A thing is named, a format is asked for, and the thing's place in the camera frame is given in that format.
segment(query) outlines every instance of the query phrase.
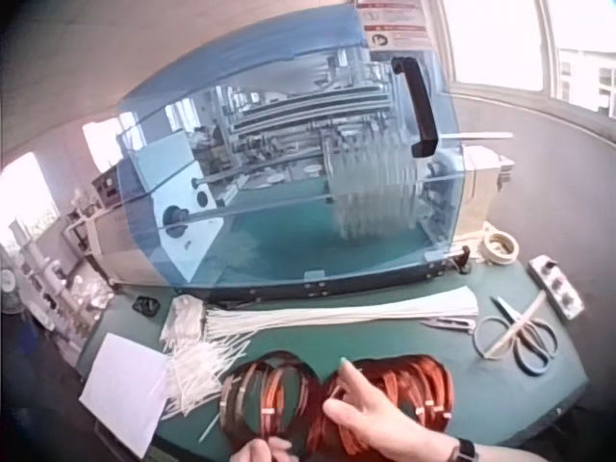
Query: white cable tie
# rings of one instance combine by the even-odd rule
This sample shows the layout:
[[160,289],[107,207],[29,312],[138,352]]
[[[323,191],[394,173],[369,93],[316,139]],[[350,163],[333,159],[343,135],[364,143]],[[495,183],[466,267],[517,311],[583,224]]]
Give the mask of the white cable tie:
[[208,425],[208,427],[205,429],[203,434],[201,435],[201,438],[199,438],[199,443],[205,440],[205,437],[208,436],[210,431],[212,431],[212,428],[214,428],[214,425],[216,424],[216,422],[218,422],[219,419],[220,419],[220,413],[217,413],[216,416],[212,419],[212,421]]

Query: hand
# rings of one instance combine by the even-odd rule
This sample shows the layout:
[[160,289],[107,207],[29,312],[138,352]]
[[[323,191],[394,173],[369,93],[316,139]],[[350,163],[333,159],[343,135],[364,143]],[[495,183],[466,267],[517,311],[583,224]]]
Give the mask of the hand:
[[338,376],[346,390],[345,400],[328,399],[323,404],[325,415],[388,459],[413,457],[414,447],[428,431],[405,416],[346,359],[341,360]]
[[294,455],[289,455],[291,443],[281,438],[271,437],[264,440],[252,440],[239,452],[231,456],[229,462],[298,462]]

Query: ceiling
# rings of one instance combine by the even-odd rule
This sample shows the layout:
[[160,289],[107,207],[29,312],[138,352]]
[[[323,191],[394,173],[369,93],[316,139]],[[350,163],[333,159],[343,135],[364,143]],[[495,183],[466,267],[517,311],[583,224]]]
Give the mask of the ceiling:
[[2,43],[2,147],[112,111],[194,48],[280,14],[345,0],[33,0]]

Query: person's arm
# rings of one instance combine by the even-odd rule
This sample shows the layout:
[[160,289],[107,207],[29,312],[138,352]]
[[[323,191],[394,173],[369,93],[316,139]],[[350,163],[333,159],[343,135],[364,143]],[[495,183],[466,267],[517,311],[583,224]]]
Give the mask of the person's arm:
[[[428,430],[405,416],[347,360],[341,361],[338,375],[348,402],[330,398],[323,404],[323,412],[334,423],[345,426],[372,448],[397,462],[454,460],[459,446],[457,439]],[[475,445],[475,451],[481,462],[545,460],[516,449]]]
[[[454,460],[453,455],[459,447],[459,441],[445,433],[438,433],[426,428],[424,436],[409,444],[408,455],[403,460],[418,462],[444,462]],[[475,445],[475,452],[481,462],[542,462],[539,457],[531,452],[518,449],[499,448],[496,446]]]

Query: white paper sheet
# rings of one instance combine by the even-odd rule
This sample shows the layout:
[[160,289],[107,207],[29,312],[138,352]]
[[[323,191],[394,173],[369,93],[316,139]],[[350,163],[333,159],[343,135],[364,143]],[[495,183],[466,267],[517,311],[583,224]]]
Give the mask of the white paper sheet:
[[79,400],[139,458],[163,414],[167,357],[107,334]]

